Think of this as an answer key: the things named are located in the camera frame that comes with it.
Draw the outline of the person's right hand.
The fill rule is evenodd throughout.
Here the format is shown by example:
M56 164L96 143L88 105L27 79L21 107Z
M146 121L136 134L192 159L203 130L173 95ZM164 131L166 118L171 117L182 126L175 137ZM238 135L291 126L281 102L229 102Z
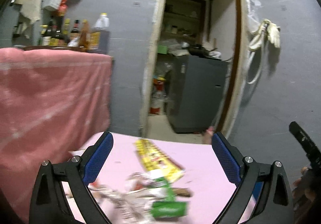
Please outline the person's right hand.
M295 204L302 201L304 197L310 202L314 202L316 199L316 178L313 169L303 167L301 177L293 183L293 186L292 195Z

